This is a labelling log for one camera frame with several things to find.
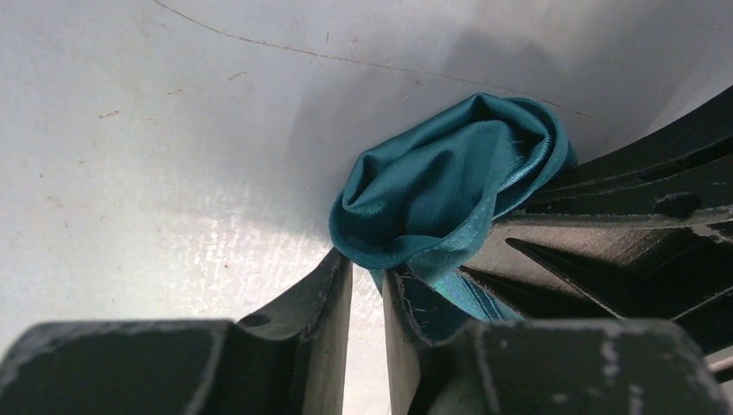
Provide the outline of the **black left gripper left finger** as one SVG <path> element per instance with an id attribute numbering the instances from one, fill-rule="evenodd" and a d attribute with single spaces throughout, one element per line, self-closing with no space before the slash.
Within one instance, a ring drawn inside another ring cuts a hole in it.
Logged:
<path id="1" fill-rule="evenodd" d="M 351 262 L 329 252 L 237 322 L 46 322 L 1 363 L 4 414 L 339 414 Z"/>

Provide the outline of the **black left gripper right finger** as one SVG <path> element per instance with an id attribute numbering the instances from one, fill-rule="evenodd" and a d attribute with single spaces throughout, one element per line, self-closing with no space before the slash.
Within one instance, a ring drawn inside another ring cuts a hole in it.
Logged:
<path id="1" fill-rule="evenodd" d="M 382 295 L 396 414 L 732 411 L 698 347 L 669 322 L 482 322 L 393 271 Z"/>

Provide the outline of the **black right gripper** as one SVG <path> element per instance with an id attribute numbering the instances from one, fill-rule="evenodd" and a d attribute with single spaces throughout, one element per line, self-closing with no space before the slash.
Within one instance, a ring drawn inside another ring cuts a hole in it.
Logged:
<path id="1" fill-rule="evenodd" d="M 661 319 L 732 379 L 732 91 L 566 170 L 459 274 L 527 320 Z"/>

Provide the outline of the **teal cloth napkin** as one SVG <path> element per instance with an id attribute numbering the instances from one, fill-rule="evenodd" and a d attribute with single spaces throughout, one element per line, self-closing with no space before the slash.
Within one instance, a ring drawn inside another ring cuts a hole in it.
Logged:
<path id="1" fill-rule="evenodd" d="M 477 93 L 360 154 L 331 208 L 330 238 L 374 283 L 407 271 L 434 290 L 434 299 L 408 296 L 427 335 L 448 335 L 458 312 L 507 320 L 507 308 L 458 268 L 496 219 L 576 160 L 545 106 Z"/>

